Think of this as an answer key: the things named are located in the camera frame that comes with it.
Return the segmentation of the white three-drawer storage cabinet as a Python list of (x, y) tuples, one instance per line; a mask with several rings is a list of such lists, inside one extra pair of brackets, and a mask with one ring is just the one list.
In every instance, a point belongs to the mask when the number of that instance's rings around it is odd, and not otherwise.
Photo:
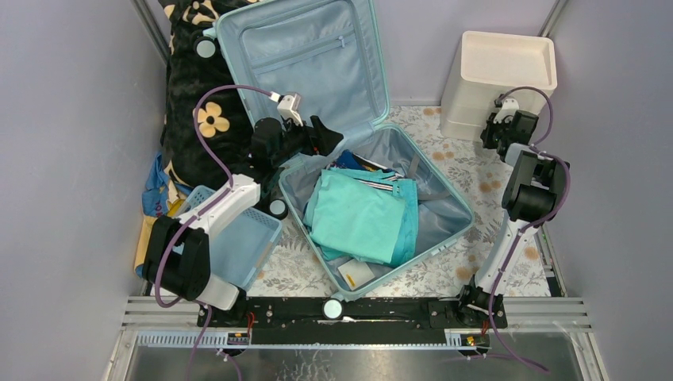
[(466, 31), (440, 101), (440, 133), (477, 141), (498, 96), (515, 87), (535, 87), (549, 97), (557, 85), (551, 39)]

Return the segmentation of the light blue ribbed suitcase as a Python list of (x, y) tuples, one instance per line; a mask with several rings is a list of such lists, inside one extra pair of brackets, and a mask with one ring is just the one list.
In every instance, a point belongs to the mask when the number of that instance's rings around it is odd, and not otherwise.
[(387, 121), (390, 97), (371, 1), (262, 1), (221, 15), (204, 31), (219, 47), (250, 121), (277, 114), (266, 91), (296, 93), (303, 117), (318, 116), (343, 135), (340, 150), (409, 175), (419, 192), (414, 256), (351, 289), (344, 259), (323, 260), (335, 298), (355, 301), (453, 246), (474, 221), (467, 201), (405, 131)]

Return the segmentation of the teal cloth top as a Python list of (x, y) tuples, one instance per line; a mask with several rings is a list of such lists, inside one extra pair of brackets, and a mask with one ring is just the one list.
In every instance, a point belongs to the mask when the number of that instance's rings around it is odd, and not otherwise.
[(303, 224), (323, 252), (389, 264), (405, 208), (405, 202), (389, 191), (323, 170), (307, 202)]

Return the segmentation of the teal cloth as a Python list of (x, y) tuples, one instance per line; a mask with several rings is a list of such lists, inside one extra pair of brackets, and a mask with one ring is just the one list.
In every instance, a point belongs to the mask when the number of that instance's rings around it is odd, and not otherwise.
[[(395, 172), (360, 171), (338, 167), (331, 167), (327, 170), (337, 171), (354, 179), (358, 179), (371, 187), (389, 191), (393, 196), (401, 198), (405, 202), (405, 213), (402, 219), (402, 226), (399, 231), (393, 259), (389, 264), (383, 265), (398, 267), (413, 258), (416, 251), (417, 235), (419, 232), (416, 182), (412, 179), (401, 177)], [(340, 257), (335, 252), (323, 252), (323, 254), (328, 260)]]
[(307, 202), (303, 224), (323, 252), (389, 264), (405, 208), (405, 202), (389, 191), (323, 170)]

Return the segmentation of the black floral plush blanket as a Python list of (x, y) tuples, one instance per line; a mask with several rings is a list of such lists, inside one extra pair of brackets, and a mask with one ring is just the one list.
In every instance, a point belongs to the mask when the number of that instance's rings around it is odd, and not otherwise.
[(201, 98), (215, 87), (233, 83), (220, 53), (202, 58), (194, 44), (203, 30), (246, 1), (162, 1), (170, 23), (167, 103), (161, 136), (163, 165), (172, 162), (178, 181), (190, 187), (218, 189), (228, 173), (245, 169), (253, 127), (237, 90)]

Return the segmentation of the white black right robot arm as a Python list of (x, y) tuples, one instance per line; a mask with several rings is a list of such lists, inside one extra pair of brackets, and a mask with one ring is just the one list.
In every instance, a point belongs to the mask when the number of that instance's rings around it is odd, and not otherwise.
[(475, 275), (475, 285), (494, 297), (505, 293), (520, 247), (554, 218), (567, 195), (569, 163), (529, 144), (538, 116), (522, 110), (493, 112), (480, 138), (512, 172), (502, 195), (503, 221), (496, 243)]

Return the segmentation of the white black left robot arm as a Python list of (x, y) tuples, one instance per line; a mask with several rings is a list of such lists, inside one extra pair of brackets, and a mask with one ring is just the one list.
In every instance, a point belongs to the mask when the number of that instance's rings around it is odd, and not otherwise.
[(219, 263), (231, 258), (227, 268), (250, 278), (251, 262), (263, 259), (274, 241), (261, 229), (244, 225), (243, 214), (256, 210), (275, 220), (286, 216), (287, 210), (274, 212), (273, 202), (263, 195), (277, 183), (281, 165), (299, 153), (327, 156), (343, 140), (342, 133), (328, 129), (319, 117), (310, 121), (258, 120), (245, 171), (233, 175), (232, 184), (179, 216), (162, 216), (154, 223), (141, 276), (182, 299), (216, 308), (224, 324), (239, 325), (247, 307), (238, 298), (245, 291), (222, 274)]

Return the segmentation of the dark blue flat item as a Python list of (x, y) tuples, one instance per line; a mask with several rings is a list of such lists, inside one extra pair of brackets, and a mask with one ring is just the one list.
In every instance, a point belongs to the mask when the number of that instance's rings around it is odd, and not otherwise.
[(344, 150), (334, 161), (335, 167), (360, 170), (360, 171), (382, 171), (384, 173), (394, 172), (394, 170), (364, 159), (350, 150)]

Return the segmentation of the floral patterned floor mat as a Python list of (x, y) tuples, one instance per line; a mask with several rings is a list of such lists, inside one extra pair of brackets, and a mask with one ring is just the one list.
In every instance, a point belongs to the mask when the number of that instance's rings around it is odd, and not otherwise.
[[(511, 169), (479, 143), (440, 135), (440, 110), (430, 106), (395, 106), (389, 121), (403, 127), (424, 154), (466, 198), (475, 223), (450, 248), (415, 264), (370, 292), (371, 297), (440, 297), (456, 295), (487, 258), (500, 224), (502, 192)], [(283, 222), (279, 244), (257, 276), (251, 296), (325, 297), (336, 289), (310, 250), (292, 217)]]

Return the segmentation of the teal folded cloth bottom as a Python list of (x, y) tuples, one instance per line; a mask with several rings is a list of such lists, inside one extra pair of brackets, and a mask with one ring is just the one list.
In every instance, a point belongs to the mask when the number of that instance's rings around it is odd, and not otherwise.
[[(393, 259), (389, 264), (383, 265), (398, 267), (413, 258), (416, 251), (417, 235), (419, 232), (416, 182), (412, 179), (401, 177), (395, 172), (360, 171), (338, 167), (331, 167), (327, 170), (337, 171), (354, 179), (358, 179), (371, 187), (389, 191), (393, 196), (401, 198), (405, 202), (405, 213), (402, 219), (402, 226), (399, 231)], [(340, 257), (335, 252), (323, 252), (323, 254), (328, 260)]]

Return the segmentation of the light blue perforated plastic basket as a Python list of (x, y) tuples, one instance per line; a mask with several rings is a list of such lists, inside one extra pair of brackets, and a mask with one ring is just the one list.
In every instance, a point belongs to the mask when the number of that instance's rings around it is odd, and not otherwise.
[(203, 275), (226, 287), (247, 291), (277, 245), (282, 223), (254, 208), (261, 199), (260, 185), (236, 176), (225, 196), (198, 186), (179, 210), (181, 223), (196, 220), (174, 245), (167, 262), (186, 281)]

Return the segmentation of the blue yellow cloth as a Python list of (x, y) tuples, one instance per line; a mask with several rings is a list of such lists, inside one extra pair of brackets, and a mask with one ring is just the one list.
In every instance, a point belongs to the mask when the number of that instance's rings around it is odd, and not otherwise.
[(178, 181), (171, 161), (166, 167), (163, 165), (163, 155), (160, 152), (156, 154), (144, 186), (145, 189), (141, 195), (143, 221), (133, 265), (133, 270), (139, 278), (142, 277), (142, 268), (154, 222), (163, 215), (175, 216), (178, 208), (193, 190), (192, 187)]

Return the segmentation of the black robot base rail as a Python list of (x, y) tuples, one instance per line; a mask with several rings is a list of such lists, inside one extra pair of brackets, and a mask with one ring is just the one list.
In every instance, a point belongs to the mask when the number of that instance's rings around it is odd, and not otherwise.
[(508, 326), (502, 297), (487, 307), (467, 298), (252, 297), (241, 295), (230, 310), (200, 307), (198, 327), (236, 329), (230, 345), (425, 346), (484, 352), (489, 329)]

